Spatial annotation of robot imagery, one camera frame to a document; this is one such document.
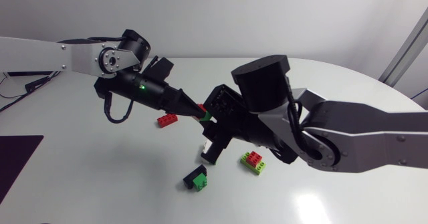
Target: white wall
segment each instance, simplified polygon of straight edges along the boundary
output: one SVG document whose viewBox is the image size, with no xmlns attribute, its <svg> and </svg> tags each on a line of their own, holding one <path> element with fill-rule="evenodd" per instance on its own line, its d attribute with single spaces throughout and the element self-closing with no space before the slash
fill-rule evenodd
<svg viewBox="0 0 428 224">
<path fill-rule="evenodd" d="M 131 28 L 149 40 L 152 55 L 286 53 L 378 78 L 427 6 L 428 0 L 0 0 L 0 35 L 57 41 Z"/>
</svg>

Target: purple mat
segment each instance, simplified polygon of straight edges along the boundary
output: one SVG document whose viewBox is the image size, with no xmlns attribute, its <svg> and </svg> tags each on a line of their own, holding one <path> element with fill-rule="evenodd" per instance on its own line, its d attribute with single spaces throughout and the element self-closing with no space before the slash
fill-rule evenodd
<svg viewBox="0 0 428 224">
<path fill-rule="evenodd" d="M 0 136 L 0 203 L 43 136 Z"/>
</svg>

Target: green lego brick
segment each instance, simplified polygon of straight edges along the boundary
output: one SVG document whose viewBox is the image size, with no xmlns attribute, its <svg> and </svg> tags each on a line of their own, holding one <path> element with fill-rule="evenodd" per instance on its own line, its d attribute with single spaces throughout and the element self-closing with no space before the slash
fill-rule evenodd
<svg viewBox="0 0 428 224">
<path fill-rule="evenodd" d="M 205 112 L 205 116 L 203 118 L 200 118 L 199 121 L 208 121 L 213 117 L 208 111 Z"/>
<path fill-rule="evenodd" d="M 247 157 L 248 156 L 249 156 L 249 152 L 247 152 L 245 155 L 243 155 L 242 158 L 241 158 L 241 163 L 244 164 L 246 167 L 248 167 L 248 169 L 252 170 L 255 174 L 260 175 L 260 173 L 265 168 L 266 163 L 264 163 L 263 161 L 261 161 L 254 168 L 250 164 L 247 163 Z"/>
<path fill-rule="evenodd" d="M 201 173 L 199 174 L 199 176 L 193 179 L 193 184 L 195 184 L 195 189 L 197 191 L 200 191 L 207 186 L 207 177 L 203 173 Z"/>
</svg>

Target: white table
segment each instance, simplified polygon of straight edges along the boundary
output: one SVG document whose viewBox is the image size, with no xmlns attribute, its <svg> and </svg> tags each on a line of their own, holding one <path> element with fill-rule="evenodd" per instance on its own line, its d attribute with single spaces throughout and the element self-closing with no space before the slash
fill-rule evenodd
<svg viewBox="0 0 428 224">
<path fill-rule="evenodd" d="M 198 103 L 230 71 L 251 59 L 171 59 L 167 81 Z M 352 70 L 291 59 L 293 88 L 386 111 L 422 111 L 388 86 Z M 43 134 L 0 205 L 0 223 L 428 223 L 428 170 L 384 166 L 360 174 L 326 173 L 298 159 L 278 161 L 265 148 L 232 140 L 208 186 L 189 191 L 182 178 L 200 164 L 205 142 L 192 118 L 155 126 L 163 112 L 135 104 L 111 124 L 96 78 L 65 73 L 0 114 L 0 134 Z M 114 95 L 119 118 L 128 100 Z M 255 150 L 267 163 L 255 176 L 239 163 Z"/>
</svg>

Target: red lego brick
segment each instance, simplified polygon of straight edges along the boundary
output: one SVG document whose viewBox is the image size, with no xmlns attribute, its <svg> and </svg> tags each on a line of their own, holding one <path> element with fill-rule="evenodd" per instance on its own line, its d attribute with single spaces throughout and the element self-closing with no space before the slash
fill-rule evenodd
<svg viewBox="0 0 428 224">
<path fill-rule="evenodd" d="M 178 118 L 175 114 L 167 114 L 166 116 L 158 118 L 158 125 L 159 127 L 164 128 L 165 126 L 168 126 L 177 120 Z"/>
<path fill-rule="evenodd" d="M 204 107 L 203 107 L 203 104 L 198 104 L 198 106 L 203 110 L 203 111 L 207 111 Z"/>
<path fill-rule="evenodd" d="M 247 163 L 250 164 L 252 167 L 256 167 L 257 164 L 261 161 L 261 155 L 258 153 L 252 151 L 251 154 L 247 157 Z"/>
</svg>

